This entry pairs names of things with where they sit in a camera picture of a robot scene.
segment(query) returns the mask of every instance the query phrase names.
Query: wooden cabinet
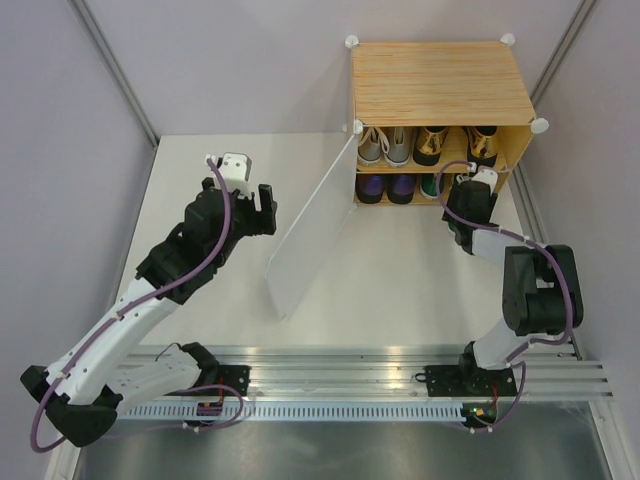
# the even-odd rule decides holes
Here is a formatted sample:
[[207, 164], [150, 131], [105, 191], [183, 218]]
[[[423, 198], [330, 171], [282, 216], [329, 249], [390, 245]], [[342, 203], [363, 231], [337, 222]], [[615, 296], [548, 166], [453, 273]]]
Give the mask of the wooden cabinet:
[[[352, 50], [351, 65], [352, 118], [365, 127], [452, 127], [438, 164], [410, 158], [394, 168], [382, 159], [358, 164], [358, 175], [437, 173], [467, 159], [460, 127], [497, 126], [499, 191], [531, 141], [535, 111], [511, 49], [501, 42], [362, 43]], [[465, 171], [462, 165], [448, 169], [445, 190], [452, 174]], [[389, 203], [385, 194], [376, 205]], [[411, 204], [437, 201], [417, 194]]]

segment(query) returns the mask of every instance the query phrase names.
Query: gray floor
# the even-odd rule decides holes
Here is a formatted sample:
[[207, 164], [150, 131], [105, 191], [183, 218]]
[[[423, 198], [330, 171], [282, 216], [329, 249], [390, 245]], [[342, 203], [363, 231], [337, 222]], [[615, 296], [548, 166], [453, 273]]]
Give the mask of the gray floor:
[[[113, 433], [149, 423], [122, 422]], [[504, 426], [471, 436], [431, 423], [246, 422], [101, 441], [76, 479], [608, 479], [586, 407], [521, 405]]]

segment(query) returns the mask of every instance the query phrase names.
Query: sneaker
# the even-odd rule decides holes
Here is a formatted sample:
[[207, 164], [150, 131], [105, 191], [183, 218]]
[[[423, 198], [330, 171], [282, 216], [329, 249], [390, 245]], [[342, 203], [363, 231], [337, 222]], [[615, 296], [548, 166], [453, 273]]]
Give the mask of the sneaker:
[[[436, 178], [435, 173], [423, 173], [420, 176], [420, 193], [428, 200], [437, 200], [438, 192], [436, 192]], [[440, 179], [440, 191], [444, 193], [444, 175]]]
[[427, 167], [436, 165], [448, 134], [449, 127], [420, 127], [413, 147], [413, 160]]
[[467, 161], [493, 167], [498, 158], [498, 127], [462, 127], [469, 139]]
[[390, 184], [387, 196], [391, 203], [406, 205], [413, 200], [413, 191], [416, 188], [415, 175], [389, 175]]
[[366, 204], [378, 203], [384, 193], [384, 177], [382, 175], [356, 175], [356, 196]]
[[358, 141], [358, 162], [362, 165], [373, 165], [380, 161], [382, 152], [389, 151], [389, 140], [382, 129], [365, 127]]
[[393, 127], [386, 130], [389, 149], [384, 152], [385, 160], [394, 168], [404, 167], [409, 163], [414, 129], [411, 127]]

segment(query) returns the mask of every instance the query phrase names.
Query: purple shoe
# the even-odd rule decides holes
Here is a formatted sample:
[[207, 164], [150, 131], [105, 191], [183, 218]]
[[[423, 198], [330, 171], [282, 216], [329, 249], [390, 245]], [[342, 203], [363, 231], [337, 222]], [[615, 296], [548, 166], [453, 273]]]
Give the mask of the purple shoe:
[[382, 200], [384, 177], [382, 175], [356, 175], [356, 196], [362, 203], [373, 204]]
[[406, 205], [413, 200], [413, 192], [416, 188], [415, 175], [390, 175], [391, 181], [387, 196], [392, 203]]

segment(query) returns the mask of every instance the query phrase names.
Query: white wall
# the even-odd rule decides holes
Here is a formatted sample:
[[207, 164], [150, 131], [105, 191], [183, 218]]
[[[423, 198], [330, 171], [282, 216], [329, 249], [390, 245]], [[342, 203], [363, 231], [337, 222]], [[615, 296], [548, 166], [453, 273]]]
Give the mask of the white wall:
[[524, 165], [553, 243], [576, 253], [577, 331], [605, 362], [640, 450], [640, 3], [600, 2], [538, 114], [551, 122]]
[[498, 40], [533, 88], [579, 0], [89, 0], [160, 134], [340, 131], [348, 34]]
[[0, 65], [0, 477], [33, 480], [20, 374], [107, 307], [153, 157], [66, 2], [3, 2]]

